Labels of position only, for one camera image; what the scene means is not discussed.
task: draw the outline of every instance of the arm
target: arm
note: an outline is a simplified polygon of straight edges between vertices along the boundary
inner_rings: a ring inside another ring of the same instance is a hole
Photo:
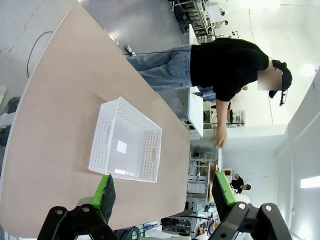
[[[219,148],[224,148],[227,144],[227,111],[229,101],[216,100],[216,117],[218,120],[214,145]]]

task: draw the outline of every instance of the black cap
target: black cap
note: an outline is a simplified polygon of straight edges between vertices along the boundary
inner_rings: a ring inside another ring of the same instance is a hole
[[[292,83],[292,75],[290,70],[287,68],[287,64],[284,62],[283,65],[285,66],[284,69],[282,70],[283,75],[282,75],[282,92],[286,91]],[[274,98],[278,91],[269,91],[269,97]]]

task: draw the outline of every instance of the basket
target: basket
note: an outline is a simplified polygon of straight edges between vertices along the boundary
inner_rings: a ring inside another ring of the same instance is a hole
[[[89,170],[114,178],[157,182],[162,129],[122,97],[103,103]]]

